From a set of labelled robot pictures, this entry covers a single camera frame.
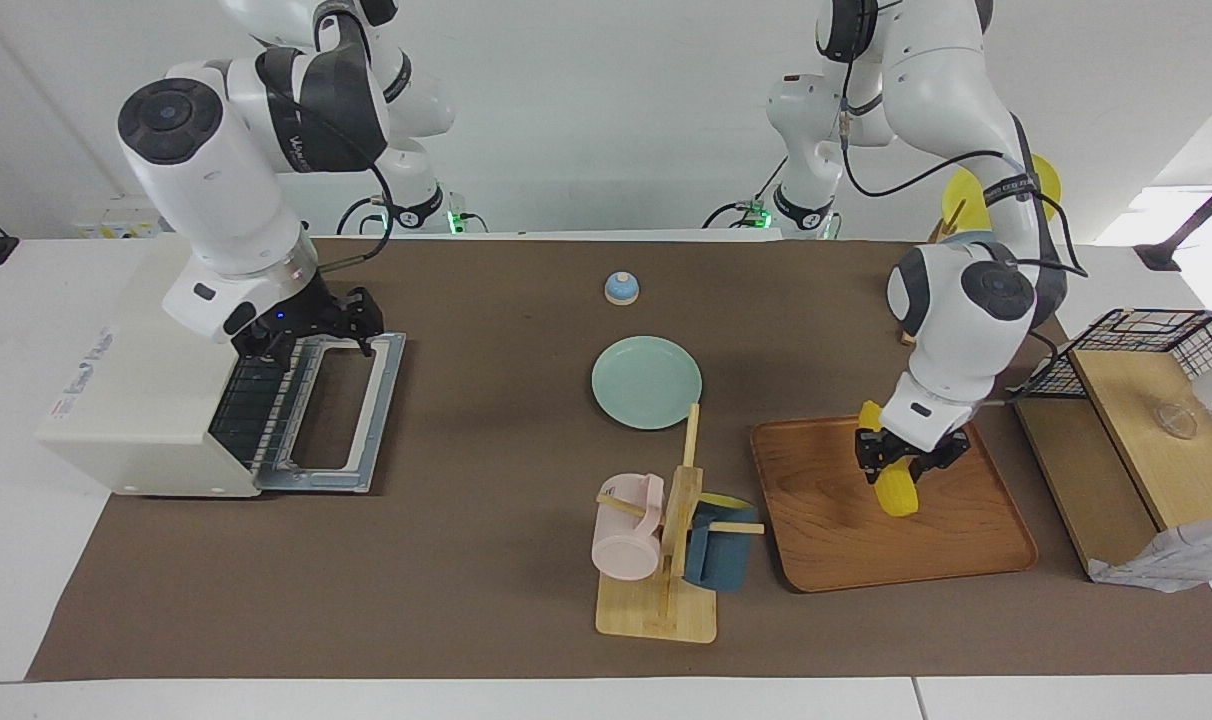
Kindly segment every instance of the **brown wooden tray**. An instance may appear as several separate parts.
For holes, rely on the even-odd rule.
[[[1012,573],[1037,547],[973,425],[972,448],[917,484],[921,512],[890,518],[854,461],[856,418],[753,429],[781,565],[797,592]]]

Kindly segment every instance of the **wire basket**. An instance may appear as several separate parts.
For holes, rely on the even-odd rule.
[[[1030,398],[1086,398],[1071,350],[1168,352],[1188,378],[1212,368],[1212,310],[1113,310],[1063,348]]]

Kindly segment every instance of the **wooden stick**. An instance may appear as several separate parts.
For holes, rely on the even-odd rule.
[[[962,217],[962,210],[965,208],[966,208],[966,199],[962,199],[961,202],[957,202],[957,208],[953,210],[953,217],[949,218],[947,223],[944,223],[941,238],[943,238],[945,234],[953,234],[954,232],[957,230],[957,218]]]
[[[682,455],[682,465],[685,468],[694,468],[694,442],[699,434],[699,404],[693,402],[690,405],[690,416],[687,418],[687,445],[685,445],[685,452]]]
[[[765,536],[766,525],[760,522],[709,522],[708,528],[714,533],[739,533],[743,536]]]
[[[926,245],[934,245],[939,241],[939,238],[944,236],[944,219],[937,219],[934,228],[931,228],[930,236],[926,236]]]
[[[598,504],[613,507],[616,510],[624,512],[634,518],[646,518],[646,509],[641,505],[634,505],[631,502],[621,499],[612,495],[601,493],[598,496]]]
[[[661,565],[661,618],[667,619],[673,607],[673,559],[665,558]]]

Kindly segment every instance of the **light green plate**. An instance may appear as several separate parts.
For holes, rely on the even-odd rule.
[[[624,338],[593,365],[598,405],[630,428],[657,430],[680,423],[702,392],[694,359],[662,337]]]

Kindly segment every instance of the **wooden board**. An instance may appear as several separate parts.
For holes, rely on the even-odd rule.
[[[1164,352],[1073,352],[1071,360],[1157,527],[1211,519],[1212,419],[1178,361]],[[1194,411],[1196,438],[1174,438],[1156,423],[1164,401]]]
[[[598,581],[598,633],[711,642],[718,638],[718,594],[667,573],[635,583],[602,575]]]
[[[1157,533],[1103,419],[1086,398],[1025,398],[1016,411],[1082,568],[1130,562]]]
[[[680,465],[673,472],[673,488],[669,492],[669,505],[664,512],[664,533],[661,537],[661,550],[675,578],[685,575],[685,547],[690,533],[690,521],[694,519],[699,493],[703,492],[703,470]]]
[[[1037,548],[984,442],[917,484],[921,512],[890,518],[854,459],[856,418],[790,419],[753,430],[753,455],[788,582],[835,592],[1008,573]]]

